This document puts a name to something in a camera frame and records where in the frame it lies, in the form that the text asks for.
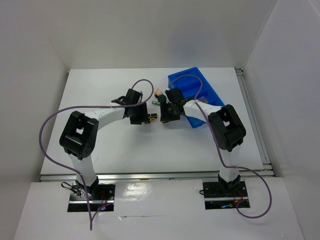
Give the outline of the long black gold lipstick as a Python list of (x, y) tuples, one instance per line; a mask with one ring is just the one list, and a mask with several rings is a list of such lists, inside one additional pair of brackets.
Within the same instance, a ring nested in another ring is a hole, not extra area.
[(157, 114), (157, 113), (150, 113), (150, 114), (148, 115), (148, 117), (149, 117), (150, 119), (157, 119), (157, 118), (158, 118), (158, 114)]

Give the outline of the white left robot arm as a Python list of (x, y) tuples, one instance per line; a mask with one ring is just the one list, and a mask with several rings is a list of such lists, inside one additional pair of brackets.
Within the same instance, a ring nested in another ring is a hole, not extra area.
[(129, 118), (132, 125), (150, 123), (147, 104), (142, 102), (143, 93), (129, 89), (109, 104), (91, 112), (74, 111), (62, 131), (59, 144), (70, 157), (76, 174), (76, 185), (88, 200), (97, 197), (99, 179), (94, 171), (91, 154), (96, 145), (97, 133), (105, 126)]

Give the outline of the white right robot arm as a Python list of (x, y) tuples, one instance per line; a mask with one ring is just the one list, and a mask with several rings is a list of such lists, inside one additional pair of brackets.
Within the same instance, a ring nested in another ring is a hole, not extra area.
[(206, 122), (217, 147), (221, 165), (218, 174), (218, 190), (230, 196), (240, 182), (240, 149), (247, 132), (236, 110), (230, 104), (215, 106), (192, 97), (185, 98), (178, 88), (165, 93), (154, 90), (160, 105), (162, 123), (179, 120), (181, 116)]

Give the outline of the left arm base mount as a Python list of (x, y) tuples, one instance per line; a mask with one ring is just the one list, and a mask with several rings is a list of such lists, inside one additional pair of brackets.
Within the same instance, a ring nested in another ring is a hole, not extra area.
[[(63, 181), (61, 187), (70, 191), (67, 211), (69, 213), (88, 212), (86, 193), (75, 182)], [(88, 200), (92, 212), (113, 212), (116, 185), (100, 184), (97, 193), (88, 193)]]

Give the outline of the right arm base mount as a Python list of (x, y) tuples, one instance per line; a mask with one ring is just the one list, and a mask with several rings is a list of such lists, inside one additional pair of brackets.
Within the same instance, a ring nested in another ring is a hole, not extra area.
[(244, 181), (231, 191), (223, 192), (218, 182), (203, 182), (199, 194), (204, 197), (206, 210), (250, 208), (247, 187)]

